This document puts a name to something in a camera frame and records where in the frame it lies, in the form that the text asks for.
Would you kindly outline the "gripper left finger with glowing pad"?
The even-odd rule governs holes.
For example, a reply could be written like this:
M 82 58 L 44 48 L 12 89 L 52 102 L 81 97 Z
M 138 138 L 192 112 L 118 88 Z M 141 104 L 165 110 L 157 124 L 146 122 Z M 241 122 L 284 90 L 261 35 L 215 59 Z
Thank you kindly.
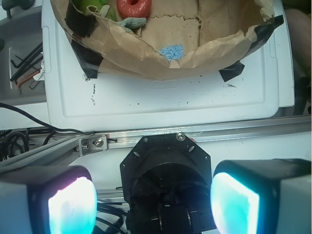
M 2 234 L 90 234 L 97 192 L 83 166 L 0 169 Z

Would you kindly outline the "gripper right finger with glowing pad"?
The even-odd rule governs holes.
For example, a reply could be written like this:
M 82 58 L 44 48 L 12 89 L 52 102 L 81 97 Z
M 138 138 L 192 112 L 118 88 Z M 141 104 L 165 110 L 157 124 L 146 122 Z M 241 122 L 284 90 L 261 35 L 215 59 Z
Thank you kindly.
M 214 171 L 211 206 L 222 234 L 310 234 L 312 163 L 224 160 Z

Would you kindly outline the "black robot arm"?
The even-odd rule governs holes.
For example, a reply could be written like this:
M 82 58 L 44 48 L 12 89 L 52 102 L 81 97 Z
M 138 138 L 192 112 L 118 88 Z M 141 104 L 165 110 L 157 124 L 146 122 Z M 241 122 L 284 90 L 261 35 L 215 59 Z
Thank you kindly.
M 120 164 L 128 211 L 98 201 L 83 166 L 2 167 L 3 234 L 92 234 L 98 212 L 115 215 L 108 234 L 309 234 L 309 160 L 223 160 L 189 138 L 142 138 Z

